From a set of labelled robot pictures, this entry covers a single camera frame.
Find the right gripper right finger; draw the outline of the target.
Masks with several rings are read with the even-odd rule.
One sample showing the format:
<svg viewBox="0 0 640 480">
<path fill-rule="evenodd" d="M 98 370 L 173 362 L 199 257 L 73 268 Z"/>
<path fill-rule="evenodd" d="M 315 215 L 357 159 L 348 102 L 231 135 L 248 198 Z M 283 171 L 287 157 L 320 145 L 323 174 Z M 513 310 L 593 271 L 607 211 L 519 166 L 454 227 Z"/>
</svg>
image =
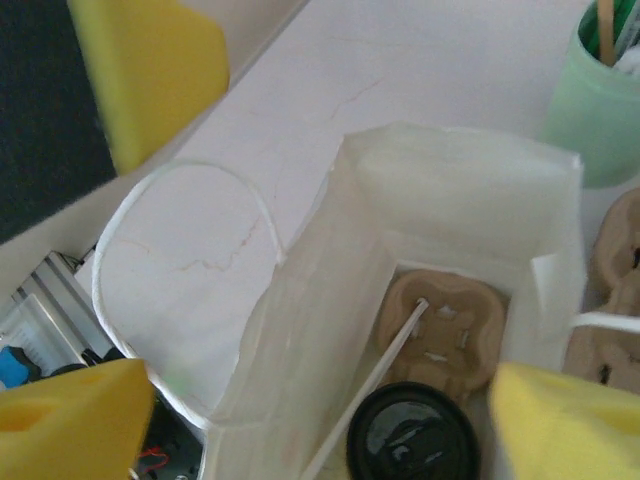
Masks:
<svg viewBox="0 0 640 480">
<path fill-rule="evenodd" d="M 495 375 L 490 410 L 515 479 L 637 479 L 639 397 L 518 363 Z"/>
</svg>

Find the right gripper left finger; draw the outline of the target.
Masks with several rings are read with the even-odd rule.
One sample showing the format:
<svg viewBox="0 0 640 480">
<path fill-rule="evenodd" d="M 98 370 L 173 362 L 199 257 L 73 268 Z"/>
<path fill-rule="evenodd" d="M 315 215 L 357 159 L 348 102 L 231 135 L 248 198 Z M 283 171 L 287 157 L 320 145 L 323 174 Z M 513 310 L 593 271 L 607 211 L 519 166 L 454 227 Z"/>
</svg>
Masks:
<svg viewBox="0 0 640 480">
<path fill-rule="evenodd" d="M 127 479 L 155 394 L 145 363 L 120 359 L 1 393 L 3 479 Z"/>
</svg>

